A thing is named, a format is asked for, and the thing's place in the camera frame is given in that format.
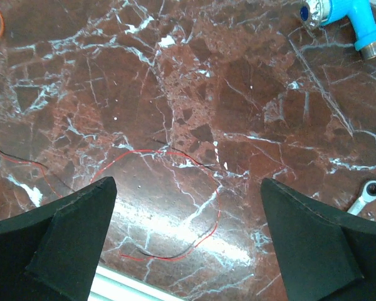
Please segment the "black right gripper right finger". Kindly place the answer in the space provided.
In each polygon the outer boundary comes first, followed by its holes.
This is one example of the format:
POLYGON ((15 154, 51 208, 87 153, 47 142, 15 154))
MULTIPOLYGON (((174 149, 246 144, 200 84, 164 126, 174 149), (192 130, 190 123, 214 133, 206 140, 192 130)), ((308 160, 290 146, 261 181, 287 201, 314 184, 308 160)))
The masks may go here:
POLYGON ((274 179, 261 199, 289 300, 376 300, 376 222, 274 179))

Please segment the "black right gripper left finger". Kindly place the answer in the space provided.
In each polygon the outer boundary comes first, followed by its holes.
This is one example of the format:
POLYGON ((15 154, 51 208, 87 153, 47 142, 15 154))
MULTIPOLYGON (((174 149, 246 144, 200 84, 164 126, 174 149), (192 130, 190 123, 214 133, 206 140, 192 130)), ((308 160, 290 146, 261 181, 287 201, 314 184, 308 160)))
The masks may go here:
POLYGON ((104 177, 0 221, 0 300, 87 300, 116 197, 104 177))

